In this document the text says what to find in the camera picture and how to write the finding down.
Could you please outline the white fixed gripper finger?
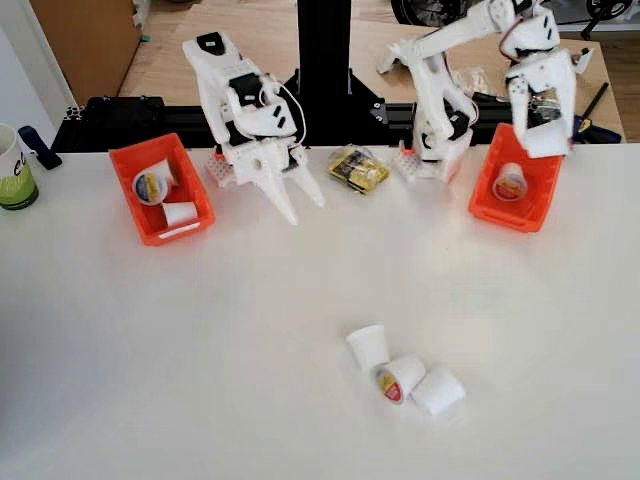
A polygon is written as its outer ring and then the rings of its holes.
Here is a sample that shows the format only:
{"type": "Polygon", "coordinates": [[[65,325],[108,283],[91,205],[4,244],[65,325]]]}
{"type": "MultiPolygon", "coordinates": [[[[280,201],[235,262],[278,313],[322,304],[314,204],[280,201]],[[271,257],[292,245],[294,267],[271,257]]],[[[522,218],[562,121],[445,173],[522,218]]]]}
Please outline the white fixed gripper finger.
{"type": "Polygon", "coordinates": [[[575,85],[560,84],[555,87],[556,97],[560,106],[560,125],[556,129],[556,145],[568,145],[573,138],[575,85]]]}
{"type": "Polygon", "coordinates": [[[298,216],[293,208],[283,181],[275,180],[267,182],[261,186],[261,189],[291,225],[298,224],[298,216]]]}

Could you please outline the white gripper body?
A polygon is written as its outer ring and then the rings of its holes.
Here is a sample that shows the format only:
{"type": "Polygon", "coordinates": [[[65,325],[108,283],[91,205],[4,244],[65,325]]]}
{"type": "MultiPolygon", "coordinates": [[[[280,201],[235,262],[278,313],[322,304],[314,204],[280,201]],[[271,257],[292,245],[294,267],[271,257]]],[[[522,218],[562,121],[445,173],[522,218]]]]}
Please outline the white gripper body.
{"type": "Polygon", "coordinates": [[[306,123],[301,106],[270,74],[247,73],[227,87],[227,160],[240,184],[273,188],[303,166],[306,123]]]}
{"type": "Polygon", "coordinates": [[[571,55],[560,47],[552,11],[539,1],[491,1],[490,18],[501,34],[500,53],[511,60],[509,93],[575,91],[571,55]]]}

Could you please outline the white moving gripper finger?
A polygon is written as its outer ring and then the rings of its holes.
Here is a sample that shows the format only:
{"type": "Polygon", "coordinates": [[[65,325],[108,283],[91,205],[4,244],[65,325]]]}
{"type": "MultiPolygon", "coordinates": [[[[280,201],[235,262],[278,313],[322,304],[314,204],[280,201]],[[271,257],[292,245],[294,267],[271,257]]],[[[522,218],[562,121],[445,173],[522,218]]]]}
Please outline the white moving gripper finger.
{"type": "Polygon", "coordinates": [[[521,145],[525,144],[528,128],[529,85],[522,77],[514,77],[507,85],[512,112],[514,134],[521,145]]]}
{"type": "Polygon", "coordinates": [[[307,167],[296,167],[289,172],[289,177],[306,193],[317,206],[325,205],[325,198],[320,187],[307,167]]]}

